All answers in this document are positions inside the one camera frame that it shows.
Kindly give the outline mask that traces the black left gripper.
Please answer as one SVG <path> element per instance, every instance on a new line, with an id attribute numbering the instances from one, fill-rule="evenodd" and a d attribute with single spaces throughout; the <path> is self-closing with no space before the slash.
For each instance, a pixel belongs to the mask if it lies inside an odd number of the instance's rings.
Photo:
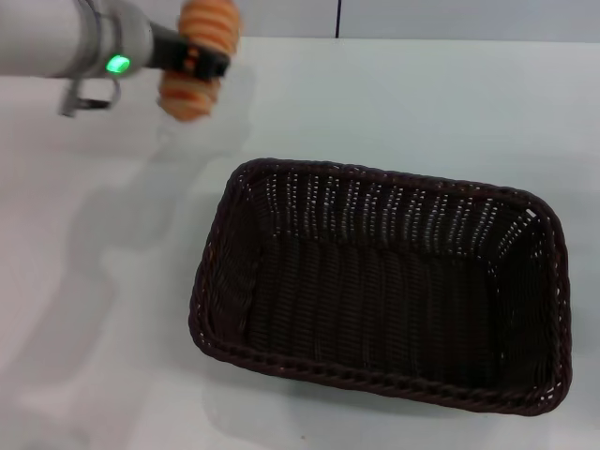
<path id="1" fill-rule="evenodd" d="M 186 73 L 195 79 L 223 78 L 231 58 L 212 48 L 189 44 L 188 40 L 171 28 L 150 22 L 153 46 L 147 67 Z"/>

